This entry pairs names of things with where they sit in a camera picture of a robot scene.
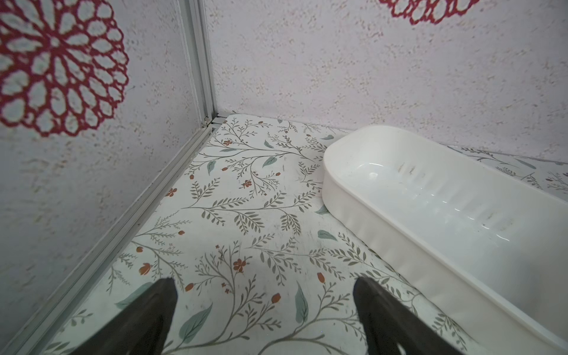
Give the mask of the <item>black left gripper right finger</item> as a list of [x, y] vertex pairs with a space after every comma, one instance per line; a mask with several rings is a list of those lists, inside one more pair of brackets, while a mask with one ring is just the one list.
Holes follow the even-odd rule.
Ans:
[[460, 354], [394, 296], [369, 277], [353, 290], [369, 354]]

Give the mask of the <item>white plastic storage box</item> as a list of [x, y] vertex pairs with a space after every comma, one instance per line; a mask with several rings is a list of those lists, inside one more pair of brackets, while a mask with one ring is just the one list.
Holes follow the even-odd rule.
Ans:
[[389, 126], [323, 167], [327, 210], [489, 352], [567, 352], [566, 201]]

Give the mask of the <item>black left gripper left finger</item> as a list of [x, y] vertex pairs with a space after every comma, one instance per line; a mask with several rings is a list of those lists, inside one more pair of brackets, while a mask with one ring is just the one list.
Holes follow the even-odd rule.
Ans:
[[161, 354], [177, 304], [172, 278], [160, 279], [73, 354]]

